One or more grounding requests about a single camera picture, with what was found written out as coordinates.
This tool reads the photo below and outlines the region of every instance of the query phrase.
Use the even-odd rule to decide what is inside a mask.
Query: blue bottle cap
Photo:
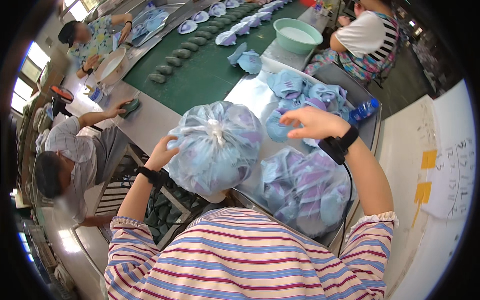
[[[379,107],[378,100],[375,99],[375,98],[373,98],[372,100],[370,100],[370,103],[371,103],[372,107],[374,107],[374,108]]]

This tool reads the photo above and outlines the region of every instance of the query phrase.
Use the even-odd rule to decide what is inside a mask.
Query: ruffled sleeve cuff
[[[122,227],[131,227],[132,229],[134,228],[140,228],[143,230],[148,230],[148,226],[139,220],[135,220],[126,216],[115,216],[113,217],[112,221],[110,222],[110,230],[113,232],[113,228],[116,226],[122,226]]]
[[[376,223],[376,222],[393,222],[394,228],[398,227],[399,221],[396,217],[395,212],[389,211],[388,213],[381,213],[379,215],[363,216],[358,220],[358,222],[350,227],[350,232],[345,235],[345,242],[348,241],[350,235],[355,232],[361,225],[365,223]]]

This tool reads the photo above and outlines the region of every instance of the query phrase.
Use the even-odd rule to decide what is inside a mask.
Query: black wrist strap
[[[132,28],[133,28],[133,23],[132,23],[131,21],[126,21],[126,22],[125,22],[125,25],[126,25],[127,23],[130,23],[130,25],[131,25],[131,27],[130,27],[130,31],[132,31]]]
[[[140,174],[140,173],[144,174],[145,177],[148,178],[148,182],[151,183],[151,184],[159,183],[161,181],[161,178],[162,178],[160,173],[149,170],[145,167],[138,168],[137,174]]]
[[[333,138],[329,136],[321,140],[318,145],[324,150],[337,164],[345,163],[345,155],[348,154],[348,148],[358,138],[359,131],[356,127],[350,126],[350,129],[343,137]]]
[[[82,71],[90,75],[93,72],[93,68],[90,68],[87,71],[85,71],[84,66],[82,66]]]

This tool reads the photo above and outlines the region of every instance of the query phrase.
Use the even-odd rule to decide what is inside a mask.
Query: green conveyor belt
[[[213,34],[213,38],[200,46],[197,52],[192,52],[190,58],[182,60],[183,66],[174,68],[173,75],[168,77],[166,83],[154,83],[148,80],[147,76],[155,72],[157,65],[166,64],[165,56],[172,56],[172,51],[180,48],[180,44],[195,33],[194,31],[181,35],[174,29],[148,51],[123,80],[181,115],[193,106],[223,100],[245,74],[240,67],[231,66],[227,56],[243,42],[248,43],[248,50],[254,49],[259,54],[263,53],[276,37],[273,22],[281,18],[296,19],[305,10],[306,7],[299,1],[288,3],[283,9],[274,12],[271,21],[262,21],[261,26],[250,29],[249,35],[238,36],[236,45],[228,47],[216,45],[215,36],[238,23],[232,22],[231,25],[226,25],[218,33]],[[203,26],[207,26],[207,22],[200,23],[197,31]]]

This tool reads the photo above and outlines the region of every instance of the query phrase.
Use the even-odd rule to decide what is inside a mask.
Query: plastic bottle
[[[314,15],[320,15],[320,12],[322,11],[322,5],[323,1],[322,0],[317,0],[315,3],[315,6],[313,7],[313,14]]]
[[[368,118],[377,111],[379,105],[378,100],[375,98],[370,101],[362,102],[356,109],[350,112],[350,119],[348,122],[350,124],[356,124],[358,121]]]

